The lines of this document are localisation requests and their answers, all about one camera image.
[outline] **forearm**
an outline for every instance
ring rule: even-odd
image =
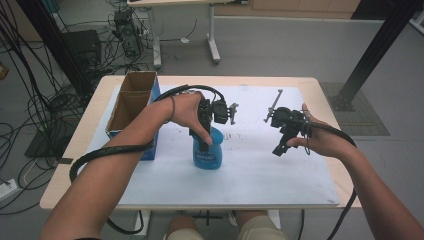
[[[147,106],[105,146],[144,145],[150,142],[170,117],[172,104],[167,101]],[[124,193],[141,154],[111,155],[88,163],[53,209],[42,238],[99,238],[100,230]]]
[[[424,230],[361,152],[348,154],[346,166],[376,239],[423,239]]]

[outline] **power strip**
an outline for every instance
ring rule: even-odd
[[[14,193],[20,190],[18,186],[16,185],[15,179],[10,179],[7,182],[9,184],[3,183],[0,186],[0,202],[12,196]]]

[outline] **tabletop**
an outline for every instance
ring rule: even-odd
[[[120,86],[123,78],[124,76],[107,76],[101,80],[63,157],[75,160],[86,153],[87,147],[92,142],[99,120],[102,118],[108,102],[111,99],[111,95],[116,87]],[[209,86],[277,86],[297,88],[314,116],[334,127],[338,127],[337,121],[326,101],[318,81],[313,78],[244,76],[159,76],[158,78],[160,85],[164,86],[203,84]],[[340,200],[340,204],[337,207],[344,207],[353,189],[350,177],[340,161],[332,158],[325,158],[325,162]],[[70,165],[60,164],[58,166],[40,201],[41,207],[52,209],[68,189],[70,186],[68,178],[69,168]],[[359,207],[359,201],[356,201],[353,206]],[[137,206],[122,208],[137,209]]]

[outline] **cardboard box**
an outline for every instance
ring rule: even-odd
[[[129,72],[122,82],[111,117],[106,126],[109,138],[122,129],[160,95],[156,72]],[[153,149],[144,152],[140,160],[154,160],[159,133],[155,135]]]

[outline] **right hand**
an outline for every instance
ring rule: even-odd
[[[302,110],[304,112],[309,111],[306,104],[302,105]],[[316,119],[312,115],[310,115],[309,120],[328,125],[327,123]],[[287,142],[287,146],[309,147],[311,150],[320,155],[335,157],[340,160],[345,159],[352,151],[357,151],[356,147],[345,139],[318,128],[312,128],[312,137],[310,139],[306,140],[305,138],[298,137],[292,138]]]
[[[180,126],[192,129],[207,144],[212,144],[211,136],[200,124],[197,117],[197,108],[200,100],[204,98],[203,94],[197,91],[195,93],[178,94],[173,96],[173,98],[175,101],[175,109],[171,121]]]

